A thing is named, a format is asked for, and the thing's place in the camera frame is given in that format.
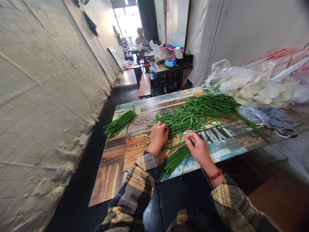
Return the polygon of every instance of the person's left hand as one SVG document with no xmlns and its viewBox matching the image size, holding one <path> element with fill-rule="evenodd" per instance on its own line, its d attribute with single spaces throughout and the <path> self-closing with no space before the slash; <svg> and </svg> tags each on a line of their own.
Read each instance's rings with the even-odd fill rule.
<svg viewBox="0 0 309 232">
<path fill-rule="evenodd" d="M 148 146 L 147 151 L 153 156 L 157 157 L 164 144 L 166 144 L 168 131 L 167 125 L 162 122 L 155 123 L 151 128 L 150 145 Z"/>
</svg>

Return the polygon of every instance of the yellow plaid shirt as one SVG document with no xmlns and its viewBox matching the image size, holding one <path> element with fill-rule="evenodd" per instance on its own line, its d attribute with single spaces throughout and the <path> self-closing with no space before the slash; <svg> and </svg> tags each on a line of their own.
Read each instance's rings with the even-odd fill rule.
<svg viewBox="0 0 309 232">
<path fill-rule="evenodd" d="M 145 231 L 143 213 L 147 208 L 156 180 L 160 175 L 160 162 L 144 151 L 126 177 L 116 197 L 108 205 L 105 220 L 96 231 Z M 222 221 L 231 231 L 281 231 L 264 213 L 258 211 L 236 185 L 225 175 L 225 181 L 210 193 Z M 177 213 L 168 231 L 205 231 L 204 218 L 196 218 L 186 209 Z M 198 226 L 190 228 L 198 221 Z"/>
</svg>

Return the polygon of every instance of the hand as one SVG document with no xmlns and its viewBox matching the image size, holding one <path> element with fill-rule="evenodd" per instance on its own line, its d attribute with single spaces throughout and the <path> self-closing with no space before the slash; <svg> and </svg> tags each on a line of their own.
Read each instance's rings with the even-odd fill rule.
<svg viewBox="0 0 309 232">
<path fill-rule="evenodd" d="M 190 133 L 186 135 L 184 141 L 188 146 L 193 158 L 206 171 L 206 173 L 208 174 L 208 172 L 211 172 L 209 176 L 215 175 L 218 172 L 218 168 L 211 159 L 207 144 L 204 142 L 204 140 L 202 140 L 196 133 Z"/>
<path fill-rule="evenodd" d="M 155 123 L 151 128 L 150 145 L 147 151 L 157 157 L 167 142 L 168 132 L 169 130 L 166 124 L 162 122 Z"/>
</svg>

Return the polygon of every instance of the white wall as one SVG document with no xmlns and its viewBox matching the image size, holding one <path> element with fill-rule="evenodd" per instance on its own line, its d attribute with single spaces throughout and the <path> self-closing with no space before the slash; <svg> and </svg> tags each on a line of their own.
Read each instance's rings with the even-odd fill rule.
<svg viewBox="0 0 309 232">
<path fill-rule="evenodd" d="M 193 69 L 184 71 L 184 80 L 190 79 L 194 87 L 201 86 L 212 37 L 223 0 L 191 0 L 186 53 L 193 55 Z"/>
<path fill-rule="evenodd" d="M 299 0 L 225 0 L 205 78 L 213 62 L 241 66 L 274 48 L 309 42 L 309 8 Z"/>
<path fill-rule="evenodd" d="M 0 231 L 41 231 L 110 85 L 58 7 L 2 0 L 0 21 Z"/>
<path fill-rule="evenodd" d="M 118 28 L 118 24 L 112 8 L 112 3 L 109 0 L 92 0 L 89 1 L 87 5 L 81 4 L 80 8 L 78 8 L 74 4 L 74 1 L 63 0 L 63 2 L 84 39 L 87 41 L 100 65 L 106 72 L 108 79 L 110 82 L 113 82 L 120 70 L 107 48 L 114 46 L 121 59 L 124 59 L 124 53 L 113 30 L 113 25 Z M 90 19 L 97 25 L 99 37 L 96 37 L 89 29 L 83 11 L 85 11 Z"/>
<path fill-rule="evenodd" d="M 213 62 L 228 59 L 242 66 L 271 49 L 307 43 L 309 7 L 304 2 L 191 0 L 186 51 L 194 59 L 184 79 L 200 86 Z"/>
<path fill-rule="evenodd" d="M 157 26 L 158 26 L 158 35 L 161 44 L 166 44 L 165 39 L 165 10 L 164 10 L 164 1 L 166 0 L 154 0 L 155 13 L 157 17 Z"/>
</svg>

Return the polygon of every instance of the green onion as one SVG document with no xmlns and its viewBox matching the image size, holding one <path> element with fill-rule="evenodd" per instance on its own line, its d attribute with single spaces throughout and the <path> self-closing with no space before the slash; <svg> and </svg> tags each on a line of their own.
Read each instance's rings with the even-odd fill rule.
<svg viewBox="0 0 309 232">
<path fill-rule="evenodd" d="M 221 127 L 216 122 L 226 123 L 222 120 L 223 118 L 229 119 L 230 122 L 243 120 L 248 127 L 251 127 L 259 136 L 266 139 L 265 134 L 255 123 L 238 113 L 237 109 L 240 106 L 231 96 L 208 93 L 198 97 L 190 97 L 184 104 L 178 105 L 172 110 L 166 107 L 168 111 L 158 113 L 153 123 L 161 121 L 167 124 L 169 128 L 168 138 L 180 137 L 181 140 L 183 133 L 187 130 L 204 130 L 209 125 Z M 168 179 L 184 159 L 186 159 L 186 164 L 190 151 L 184 145 L 184 142 L 171 145 L 163 150 L 170 150 L 168 155 L 171 154 L 163 162 L 164 172 L 166 173 L 165 179 Z"/>
<path fill-rule="evenodd" d="M 128 110 L 125 112 L 123 115 L 121 115 L 119 118 L 115 119 L 112 121 L 110 124 L 106 125 L 104 127 L 105 129 L 105 134 L 108 135 L 108 138 L 113 138 L 117 134 L 119 134 L 122 129 L 126 128 L 126 137 L 128 135 L 128 128 L 131 122 L 133 121 L 134 117 L 136 117 L 136 113 L 133 112 L 132 110 Z"/>
</svg>

